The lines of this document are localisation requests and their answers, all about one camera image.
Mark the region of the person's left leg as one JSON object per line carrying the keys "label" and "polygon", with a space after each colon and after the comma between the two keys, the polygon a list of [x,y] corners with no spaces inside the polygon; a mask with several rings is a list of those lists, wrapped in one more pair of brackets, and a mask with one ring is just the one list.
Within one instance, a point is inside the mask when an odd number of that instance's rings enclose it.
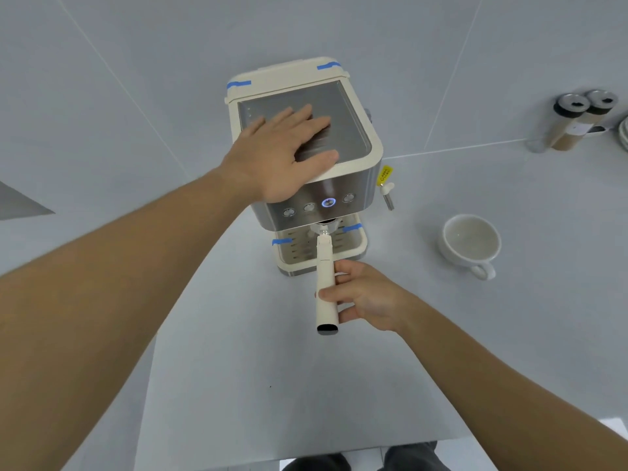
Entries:
{"label": "person's left leg", "polygon": [[281,471],[352,471],[342,453],[331,453],[292,460]]}

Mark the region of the person's right forearm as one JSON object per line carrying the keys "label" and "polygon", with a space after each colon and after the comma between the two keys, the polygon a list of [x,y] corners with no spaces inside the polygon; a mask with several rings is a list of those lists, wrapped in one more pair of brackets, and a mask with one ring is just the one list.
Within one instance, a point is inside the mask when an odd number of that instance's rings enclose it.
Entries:
{"label": "person's right forearm", "polygon": [[523,376],[431,307],[397,332],[499,471],[628,471],[628,440]]}

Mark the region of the person's right hand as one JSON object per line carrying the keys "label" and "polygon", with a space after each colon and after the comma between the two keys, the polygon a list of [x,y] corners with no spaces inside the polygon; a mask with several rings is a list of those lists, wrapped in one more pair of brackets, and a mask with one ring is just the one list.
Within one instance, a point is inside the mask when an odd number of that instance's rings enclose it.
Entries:
{"label": "person's right hand", "polygon": [[339,312],[341,324],[365,320],[381,331],[401,333],[411,313],[420,306],[420,299],[391,281],[372,266],[348,259],[335,261],[335,275],[347,273],[352,280],[342,285],[352,286],[354,303],[343,303]]}

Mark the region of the person's left hand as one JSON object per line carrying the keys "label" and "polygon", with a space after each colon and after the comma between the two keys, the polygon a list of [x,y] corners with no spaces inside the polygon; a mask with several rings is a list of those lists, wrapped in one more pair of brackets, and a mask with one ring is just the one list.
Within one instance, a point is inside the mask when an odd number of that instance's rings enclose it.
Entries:
{"label": "person's left hand", "polygon": [[299,173],[296,152],[331,124],[328,116],[313,117],[299,126],[282,130],[282,120],[295,112],[291,107],[267,120],[252,137],[241,133],[224,157],[218,172],[239,188],[251,203],[278,203],[294,195],[303,185],[325,173]]}

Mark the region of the cream and steel espresso machine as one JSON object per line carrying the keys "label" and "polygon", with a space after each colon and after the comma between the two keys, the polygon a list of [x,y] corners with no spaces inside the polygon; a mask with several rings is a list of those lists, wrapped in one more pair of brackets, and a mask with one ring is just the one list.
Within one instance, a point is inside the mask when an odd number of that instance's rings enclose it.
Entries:
{"label": "cream and steel espresso machine", "polygon": [[367,250],[361,229],[341,232],[360,221],[360,213],[373,202],[383,157],[382,142],[368,113],[350,84],[343,67],[317,70],[317,65],[337,61],[330,57],[296,60],[241,73],[229,80],[250,79],[253,84],[227,91],[231,132],[236,140],[258,117],[269,120],[288,107],[312,106],[312,116],[331,118],[331,124],[304,144],[295,155],[303,161],[326,150],[339,159],[327,173],[306,183],[288,200],[258,202],[253,212],[273,238],[293,238],[292,244],[272,246],[278,269],[285,276],[316,271],[317,235],[311,226],[338,220],[332,234],[333,259],[360,259]]}

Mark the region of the brown canister with black lid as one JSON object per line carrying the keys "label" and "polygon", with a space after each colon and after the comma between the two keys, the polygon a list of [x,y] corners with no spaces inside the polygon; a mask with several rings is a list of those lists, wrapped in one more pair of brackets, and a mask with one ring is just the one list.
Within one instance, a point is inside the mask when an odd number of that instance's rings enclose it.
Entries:
{"label": "brown canister with black lid", "polygon": [[583,94],[590,102],[590,107],[583,116],[576,118],[566,132],[551,147],[554,150],[571,150],[593,128],[598,127],[601,121],[616,106],[619,98],[607,90],[591,90]]}

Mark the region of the white ceramic cup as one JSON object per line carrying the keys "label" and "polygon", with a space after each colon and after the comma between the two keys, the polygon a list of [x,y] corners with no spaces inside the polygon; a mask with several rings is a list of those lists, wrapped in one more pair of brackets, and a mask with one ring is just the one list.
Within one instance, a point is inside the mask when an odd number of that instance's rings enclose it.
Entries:
{"label": "white ceramic cup", "polygon": [[496,277],[492,261],[501,251],[501,236],[491,222],[478,215],[459,214],[445,221],[437,248],[446,261],[467,268],[481,281]]}

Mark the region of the person's left forearm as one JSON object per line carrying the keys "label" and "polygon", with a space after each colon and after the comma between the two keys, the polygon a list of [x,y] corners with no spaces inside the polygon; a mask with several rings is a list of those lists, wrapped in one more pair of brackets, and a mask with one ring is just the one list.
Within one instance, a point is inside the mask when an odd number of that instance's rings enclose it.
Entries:
{"label": "person's left forearm", "polygon": [[64,467],[263,182],[220,166],[0,277],[0,471]]}

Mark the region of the clear canister with black lid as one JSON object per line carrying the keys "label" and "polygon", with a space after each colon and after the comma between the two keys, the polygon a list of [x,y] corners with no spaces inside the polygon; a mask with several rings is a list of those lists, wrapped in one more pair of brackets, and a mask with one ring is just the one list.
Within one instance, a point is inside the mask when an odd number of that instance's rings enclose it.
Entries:
{"label": "clear canister with black lid", "polygon": [[532,134],[526,141],[527,149],[532,153],[543,153],[561,138],[568,126],[586,112],[590,102],[584,95],[569,93],[558,96],[545,107]]}

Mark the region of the person's right leg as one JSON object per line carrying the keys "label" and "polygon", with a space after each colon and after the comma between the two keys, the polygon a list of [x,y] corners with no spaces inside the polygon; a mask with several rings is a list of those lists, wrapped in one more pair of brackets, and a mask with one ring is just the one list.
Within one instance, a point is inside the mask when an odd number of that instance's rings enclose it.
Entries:
{"label": "person's right leg", "polygon": [[390,447],[380,471],[451,471],[436,454],[438,442]]}

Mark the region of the portafilter with cream handle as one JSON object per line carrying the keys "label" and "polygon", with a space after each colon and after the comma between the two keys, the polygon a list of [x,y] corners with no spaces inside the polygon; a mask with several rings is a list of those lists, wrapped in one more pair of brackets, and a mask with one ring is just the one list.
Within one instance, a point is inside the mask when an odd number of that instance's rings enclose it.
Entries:
{"label": "portafilter with cream handle", "polygon": [[319,335],[335,335],[339,331],[339,312],[335,302],[323,300],[322,289],[335,285],[335,267],[333,259],[332,234],[338,228],[338,220],[329,220],[311,226],[317,235],[316,273],[316,327]]}

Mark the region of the person's leg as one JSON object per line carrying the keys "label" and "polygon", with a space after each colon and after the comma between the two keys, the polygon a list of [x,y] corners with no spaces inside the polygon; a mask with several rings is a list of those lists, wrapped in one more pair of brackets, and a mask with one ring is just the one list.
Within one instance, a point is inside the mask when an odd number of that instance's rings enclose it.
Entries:
{"label": "person's leg", "polygon": [[380,471],[451,471],[436,454],[438,442],[390,447]]}
{"label": "person's leg", "polygon": [[352,471],[342,453],[331,453],[292,460],[281,471]]}

